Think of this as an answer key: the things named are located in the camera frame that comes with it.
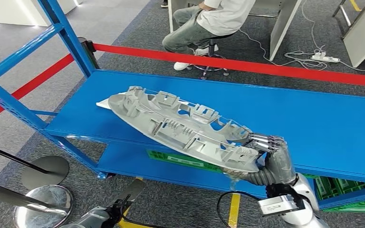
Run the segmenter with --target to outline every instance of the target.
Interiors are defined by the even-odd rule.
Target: robotic hand
[[[318,202],[307,179],[295,173],[286,142],[279,136],[250,133],[242,146],[267,153],[258,172],[223,168],[229,176],[255,185],[266,185],[268,199],[258,201],[263,216],[279,215],[289,228],[328,228],[315,214]]]

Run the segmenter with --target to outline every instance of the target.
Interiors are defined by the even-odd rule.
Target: shelf surface
[[[96,106],[135,85],[211,107],[254,132],[283,136],[298,172],[365,182],[365,97],[97,70],[46,131],[106,143],[157,144]]]
[[[150,159],[144,145],[135,143],[111,143],[106,148],[98,163],[98,169],[105,172],[127,176],[139,176],[144,179],[163,181],[210,190],[230,191],[230,178],[223,173],[192,168],[179,164]],[[151,147],[152,150],[168,152],[162,147]],[[266,198],[265,186],[252,185],[239,181],[236,190]]]

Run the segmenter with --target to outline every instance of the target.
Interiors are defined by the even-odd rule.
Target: blue shelf frame
[[[18,51],[7,57],[0,62],[0,76],[6,73],[9,69],[14,67],[22,59],[27,57],[34,50],[43,45],[47,40],[54,35],[59,34],[72,57],[82,70],[85,77],[90,77],[93,72],[97,71],[91,63],[88,55],[80,45],[72,27],[70,26],[65,14],[60,8],[56,0],[38,0],[43,10],[50,19],[52,25],[48,27],[46,31],[35,37],[29,43],[25,44]],[[5,110],[11,112],[18,119],[25,124],[38,131],[40,134],[49,139],[52,143],[68,152],[71,156],[77,159],[80,163],[87,166],[90,170],[97,174],[98,178],[105,178],[108,173],[101,171],[98,168],[98,164],[92,161],[86,154],[81,152],[78,148],[72,145],[65,139],[64,136],[58,136],[52,134],[50,131],[46,131],[47,124],[41,120],[37,115],[57,115],[57,113],[29,110],[20,101],[14,98],[9,92],[0,86],[0,106]],[[365,189],[357,192],[344,194],[331,199],[325,199],[320,201],[321,208],[330,208],[335,206],[344,205],[347,203],[359,202],[365,200]]]

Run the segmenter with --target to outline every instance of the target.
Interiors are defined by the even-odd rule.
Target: retractable belt stanchion
[[[2,150],[0,155],[26,166],[21,182],[30,190],[44,185],[59,184],[69,173],[69,163],[59,156],[46,156],[30,163]]]
[[[26,195],[0,186],[0,201],[16,206],[17,228],[57,228],[73,208],[71,192],[59,185],[41,186]]]

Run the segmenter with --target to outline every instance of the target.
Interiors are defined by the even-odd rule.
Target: white sneaker
[[[219,47],[216,44],[215,45],[215,51],[218,51]],[[201,49],[201,48],[197,48],[195,50],[195,55],[196,56],[201,56],[201,55],[206,55],[209,53],[209,47]],[[184,70],[185,68],[189,67],[191,64],[190,63],[181,63],[181,62],[176,62],[174,63],[174,70]]]
[[[184,70],[185,68],[189,67],[191,64],[189,63],[174,63],[174,70]]]
[[[218,45],[216,44],[216,45],[215,45],[215,51],[218,51],[218,50],[219,50],[219,47],[218,47]],[[196,55],[196,56],[206,55],[206,54],[208,54],[208,53],[209,53],[209,47],[206,47],[206,48],[204,48],[204,49],[197,48],[197,49],[195,50],[195,55]]]

